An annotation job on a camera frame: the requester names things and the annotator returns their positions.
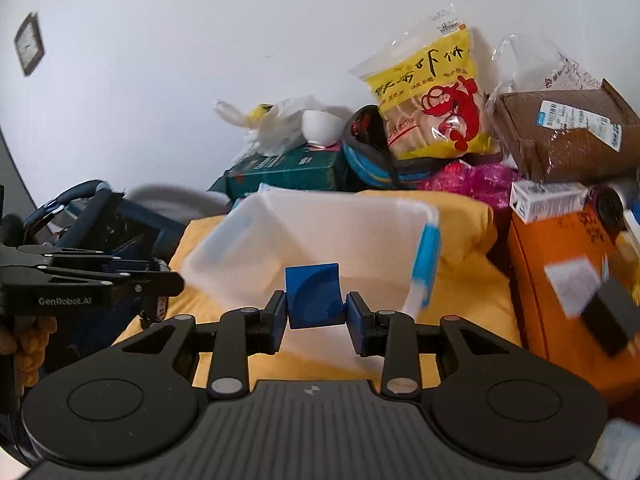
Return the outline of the blue arch block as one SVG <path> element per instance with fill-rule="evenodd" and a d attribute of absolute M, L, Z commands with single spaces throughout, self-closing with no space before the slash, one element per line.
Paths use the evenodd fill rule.
<path fill-rule="evenodd" d="M 292 330 L 345 323 L 337 263 L 288 266 L 284 276 L 288 324 Z"/>

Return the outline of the dark blue stroller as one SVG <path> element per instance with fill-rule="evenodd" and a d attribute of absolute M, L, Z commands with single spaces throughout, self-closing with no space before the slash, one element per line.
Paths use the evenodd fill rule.
<path fill-rule="evenodd" d="M 75 209 L 72 223 L 50 238 L 54 247 L 98 250 L 127 259 L 169 262 L 186 226 L 127 200 L 101 180 L 82 182 L 36 209 L 11 228 L 2 223 L 3 243 L 31 245 L 57 214 Z"/>

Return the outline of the translucent plastic storage bin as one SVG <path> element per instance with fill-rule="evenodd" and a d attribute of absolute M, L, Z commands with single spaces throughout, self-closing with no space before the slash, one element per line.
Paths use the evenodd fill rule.
<path fill-rule="evenodd" d="M 440 252 L 436 206 L 396 194 L 268 188 L 242 200 L 183 260 L 186 284 L 223 311 L 261 307 L 293 266 L 335 264 L 341 292 L 416 318 Z"/>

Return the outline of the yellow cloth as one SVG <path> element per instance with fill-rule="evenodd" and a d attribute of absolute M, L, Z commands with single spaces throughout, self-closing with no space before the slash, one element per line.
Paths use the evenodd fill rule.
<path fill-rule="evenodd" d="M 444 316 L 454 314 L 512 344 L 520 342 L 509 281 L 487 257 L 497 239 L 494 215 L 488 205 L 445 192 L 364 191 L 355 194 L 396 194 L 432 204 L 439 211 L 440 252 L 431 300 L 414 318 L 416 322 L 437 324 Z M 186 256 L 227 216 L 190 222 L 171 259 L 171 270 L 181 275 Z M 166 309 L 168 316 L 190 314 L 199 323 L 215 322 L 226 312 L 206 292 L 186 281 L 183 292 L 171 298 Z"/>

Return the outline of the dark green box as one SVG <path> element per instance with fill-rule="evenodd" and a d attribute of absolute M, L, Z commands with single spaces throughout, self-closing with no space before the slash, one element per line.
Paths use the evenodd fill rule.
<path fill-rule="evenodd" d="M 299 146 L 283 155 L 250 155 L 226 170 L 208 189 L 238 200 L 262 184 L 303 191 L 341 191 L 347 174 L 346 158 L 337 151 L 314 151 Z"/>

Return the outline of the orange cardboard box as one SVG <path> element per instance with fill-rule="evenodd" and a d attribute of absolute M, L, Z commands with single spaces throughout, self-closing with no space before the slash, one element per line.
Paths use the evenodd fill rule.
<path fill-rule="evenodd" d="M 609 404 L 639 392 L 639 351 L 608 356 L 580 315 L 615 247 L 589 206 L 532 223 L 513 216 L 508 247 L 530 352 L 584 378 Z"/>

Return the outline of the magenta plastic bag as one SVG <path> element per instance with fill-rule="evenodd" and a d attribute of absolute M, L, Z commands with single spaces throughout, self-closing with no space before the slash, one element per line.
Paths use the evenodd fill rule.
<path fill-rule="evenodd" d="M 512 184 L 518 180 L 515 170 L 501 164 L 450 162 L 421 182 L 419 190 L 459 194 L 503 210 L 509 207 Z"/>

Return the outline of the small white carton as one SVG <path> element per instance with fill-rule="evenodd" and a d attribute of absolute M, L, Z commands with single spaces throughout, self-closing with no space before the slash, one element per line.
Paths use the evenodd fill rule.
<path fill-rule="evenodd" d="M 511 184 L 510 207 L 525 224 L 582 211 L 588 188 L 577 182 L 536 183 L 519 180 Z"/>

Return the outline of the white plastic bag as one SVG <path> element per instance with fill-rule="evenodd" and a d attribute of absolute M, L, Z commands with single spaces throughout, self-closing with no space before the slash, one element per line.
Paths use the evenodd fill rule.
<path fill-rule="evenodd" d="M 248 113 L 226 101 L 214 103 L 214 112 L 223 122 L 244 130 L 244 146 L 236 162 L 252 155 L 280 156 L 305 144 L 302 122 L 308 110 L 326 112 L 326 106 L 314 96 L 262 103 Z"/>

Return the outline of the white bowl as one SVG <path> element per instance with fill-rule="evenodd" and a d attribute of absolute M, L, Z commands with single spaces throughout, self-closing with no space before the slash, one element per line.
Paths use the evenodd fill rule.
<path fill-rule="evenodd" d="M 302 133 L 308 144 L 327 148 L 341 139 L 346 122 L 341 117 L 323 110 L 305 110 L 302 115 Z"/>

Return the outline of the black small box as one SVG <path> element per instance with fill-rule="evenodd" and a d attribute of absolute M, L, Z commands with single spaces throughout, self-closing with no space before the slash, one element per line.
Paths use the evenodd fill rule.
<path fill-rule="evenodd" d="M 597 289 L 580 318 L 608 356 L 623 352 L 639 333 L 639 307 L 615 278 Z"/>

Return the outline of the yellow shrimp cracker bag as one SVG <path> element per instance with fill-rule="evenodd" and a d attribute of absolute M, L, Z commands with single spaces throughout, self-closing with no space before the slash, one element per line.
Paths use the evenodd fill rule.
<path fill-rule="evenodd" d="M 396 158 L 498 153 L 473 33 L 452 4 L 417 22 L 350 72 L 374 95 L 386 144 Z"/>

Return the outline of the brown padded paper bag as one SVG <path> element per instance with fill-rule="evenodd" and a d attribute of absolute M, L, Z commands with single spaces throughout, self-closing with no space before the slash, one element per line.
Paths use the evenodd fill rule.
<path fill-rule="evenodd" d="M 612 120 L 620 126 L 620 148 L 611 148 L 584 127 L 539 125 L 544 101 Z M 529 181 L 596 183 L 629 177 L 639 168 L 639 116 L 606 81 L 592 90 L 503 93 L 492 121 L 503 148 Z"/>

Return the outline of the clear plastic bag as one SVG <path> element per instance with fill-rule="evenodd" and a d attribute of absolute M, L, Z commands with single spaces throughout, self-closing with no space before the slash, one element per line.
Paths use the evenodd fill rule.
<path fill-rule="evenodd" d="M 488 96 L 493 108 L 499 96 L 512 92 L 596 90 L 592 76 L 554 42 L 524 34 L 505 36 L 492 52 L 489 75 L 495 87 Z"/>

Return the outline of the wall clock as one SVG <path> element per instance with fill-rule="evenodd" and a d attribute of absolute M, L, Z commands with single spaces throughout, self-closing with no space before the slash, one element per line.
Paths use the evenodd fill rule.
<path fill-rule="evenodd" d="M 14 47 L 25 77 L 29 77 L 44 57 L 38 14 L 29 13 L 14 37 Z"/>

